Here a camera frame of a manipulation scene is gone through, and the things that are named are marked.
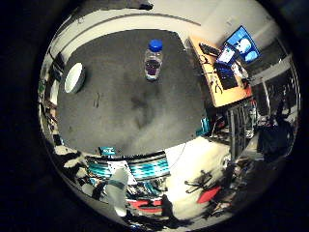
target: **bottle cap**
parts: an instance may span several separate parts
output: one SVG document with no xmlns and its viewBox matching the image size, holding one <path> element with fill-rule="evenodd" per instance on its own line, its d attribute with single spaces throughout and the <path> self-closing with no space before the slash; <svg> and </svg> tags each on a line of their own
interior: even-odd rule
<svg viewBox="0 0 309 232">
<path fill-rule="evenodd" d="M 161 40 L 151 40 L 148 44 L 148 48 L 150 51 L 158 52 L 162 50 L 163 44 Z"/>
</svg>

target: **laptop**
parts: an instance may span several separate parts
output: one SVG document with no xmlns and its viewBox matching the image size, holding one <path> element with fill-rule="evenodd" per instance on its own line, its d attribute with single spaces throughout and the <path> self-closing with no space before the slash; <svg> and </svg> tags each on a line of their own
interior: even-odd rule
<svg viewBox="0 0 309 232">
<path fill-rule="evenodd" d="M 226 43 L 213 64 L 224 90 L 238 86 L 232 70 L 232 65 L 235 63 L 235 57 L 236 52 L 234 48 Z"/>
</svg>

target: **computer monitor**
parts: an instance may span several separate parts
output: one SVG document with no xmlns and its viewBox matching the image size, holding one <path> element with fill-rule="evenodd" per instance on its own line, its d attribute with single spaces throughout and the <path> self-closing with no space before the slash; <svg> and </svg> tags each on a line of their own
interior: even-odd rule
<svg viewBox="0 0 309 232">
<path fill-rule="evenodd" d="M 258 47 L 254 44 L 249 33 L 240 26 L 227 40 L 227 44 L 232 45 L 238 52 L 239 56 L 247 64 L 256 60 L 260 56 Z"/>
</svg>

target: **orange desk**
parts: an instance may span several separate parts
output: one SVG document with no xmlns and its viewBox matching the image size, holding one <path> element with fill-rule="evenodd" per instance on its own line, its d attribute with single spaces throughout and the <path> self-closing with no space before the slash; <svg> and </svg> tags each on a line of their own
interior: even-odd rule
<svg viewBox="0 0 309 232">
<path fill-rule="evenodd" d="M 243 88 L 242 82 L 241 82 L 241 77 L 240 76 L 235 76 L 239 86 L 235 87 L 235 88 L 231 88 L 228 90 L 223 90 L 220 79 L 218 78 L 216 73 L 212 73 L 213 72 L 213 63 L 215 62 L 215 57 L 204 54 L 199 46 L 199 43 L 203 43 L 203 44 L 207 44 L 210 45 L 212 47 L 216 47 L 215 45 L 207 42 L 206 40 L 202 39 L 202 38 L 198 38 L 198 37 L 194 37 L 194 36 L 190 36 L 189 40 L 195 50 L 195 53 L 197 54 L 198 58 L 200 57 L 200 55 L 204 55 L 208 61 L 209 64 L 202 64 L 201 62 L 201 66 L 203 68 L 204 74 L 205 74 L 205 78 L 206 81 L 210 87 L 211 90 L 211 98 L 212 98 L 212 103 L 215 107 L 219 107 L 219 106 L 223 106 L 226 104 L 230 104 L 233 102 L 237 102 L 240 100 L 243 100 L 245 98 L 251 97 L 251 95 L 248 95 L 247 92 L 245 91 L 245 89 Z M 218 85 L 221 87 L 222 94 L 220 91 L 217 91 L 217 93 L 215 93 L 215 83 L 213 83 L 211 85 L 211 80 L 217 80 Z"/>
</svg>

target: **desk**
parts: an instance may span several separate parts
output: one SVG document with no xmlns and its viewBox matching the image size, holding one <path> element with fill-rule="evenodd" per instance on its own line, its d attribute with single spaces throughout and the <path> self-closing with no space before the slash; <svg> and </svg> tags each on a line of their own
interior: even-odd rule
<svg viewBox="0 0 309 232">
<path fill-rule="evenodd" d="M 159 80 L 149 82 L 144 54 L 151 39 L 163 40 Z M 86 69 L 84 86 L 66 94 L 63 78 L 58 95 L 58 126 L 66 146 L 98 154 L 114 147 L 122 156 L 161 151 L 195 137 L 205 117 L 197 76 L 177 33 L 131 30 L 83 44 L 66 64 Z"/>
<path fill-rule="evenodd" d="M 215 58 L 213 56 L 209 56 L 207 54 L 204 54 L 202 52 L 200 46 L 199 46 L 199 43 L 207 44 L 207 45 L 210 45 L 212 47 L 216 47 L 216 46 L 207 42 L 204 39 L 194 37 L 194 36 L 190 36 L 189 40 L 190 40 L 197 56 L 199 57 L 200 55 L 204 55 L 208 59 L 208 61 L 210 62 L 209 64 L 201 64 L 201 66 L 202 66 L 204 74 L 205 74 L 205 79 L 206 79 L 206 81 L 207 81 L 207 83 L 210 87 L 211 99 L 212 99 L 212 103 L 215 107 L 230 104 L 230 103 L 233 103 L 233 102 L 243 100 L 247 97 L 250 97 L 250 96 L 247 96 L 245 89 L 243 89 L 241 77 L 239 77 L 237 75 L 235 76 L 235 78 L 236 78 L 239 86 L 237 86 L 235 88 L 228 89 L 228 90 L 223 90 L 220 79 L 218 78 L 218 76 L 215 73 L 212 74 L 212 76 L 217 79 L 219 86 L 223 90 L 222 94 L 220 93 L 220 91 L 215 93 L 215 84 L 211 85 L 211 75 L 209 74 L 209 73 L 213 72 L 213 64 L 215 62 Z"/>
</svg>

